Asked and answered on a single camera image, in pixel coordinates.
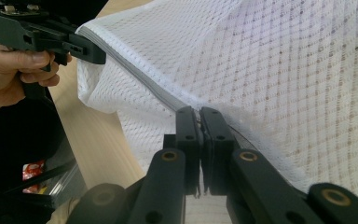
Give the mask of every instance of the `white mesh fabric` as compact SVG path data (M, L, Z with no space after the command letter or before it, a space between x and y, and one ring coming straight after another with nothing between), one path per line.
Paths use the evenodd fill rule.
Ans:
M358 1L157 0L84 27L177 99L220 110L295 187L358 195ZM147 169L173 112L110 57L78 77Z

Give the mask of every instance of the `table surface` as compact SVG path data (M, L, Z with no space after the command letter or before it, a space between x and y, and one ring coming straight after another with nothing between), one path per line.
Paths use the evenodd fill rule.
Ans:
M109 0L98 17L150 0ZM76 59L61 66L60 84L49 88L88 189L102 184L128 187L145 174L131 154L117 114L85 106L77 97Z

